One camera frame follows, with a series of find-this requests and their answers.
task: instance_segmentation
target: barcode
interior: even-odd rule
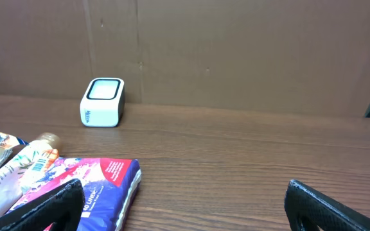
[[[45,158],[38,159],[38,161],[33,166],[32,171],[41,171],[46,162],[47,162],[47,159]]]

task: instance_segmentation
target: brown backdrop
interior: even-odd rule
[[[370,1],[0,0],[0,94],[363,116]]]

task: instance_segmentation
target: red label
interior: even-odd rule
[[[121,186],[122,180],[128,171],[132,160],[121,160],[113,158],[101,158],[101,169],[105,179],[116,185]]]

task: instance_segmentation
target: small white box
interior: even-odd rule
[[[118,125],[125,105],[125,88],[119,78],[96,78],[90,82],[80,104],[85,126]]]

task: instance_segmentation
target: black textured object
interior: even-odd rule
[[[370,230],[370,218],[297,180],[289,182],[285,212],[293,231]]]
[[[81,181],[70,180],[37,199],[0,217],[0,230],[75,231],[85,203]]]

